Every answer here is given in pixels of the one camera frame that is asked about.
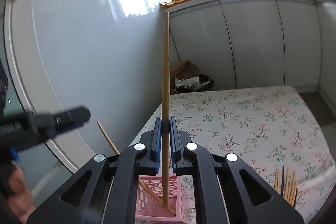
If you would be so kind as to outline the person's left hand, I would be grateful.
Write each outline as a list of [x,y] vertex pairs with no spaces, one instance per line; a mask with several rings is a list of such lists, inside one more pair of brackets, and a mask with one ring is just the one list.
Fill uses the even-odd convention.
[[17,166],[14,166],[8,184],[14,193],[7,198],[6,203],[21,223],[27,223],[36,207],[32,203],[32,194],[26,186],[24,174]]

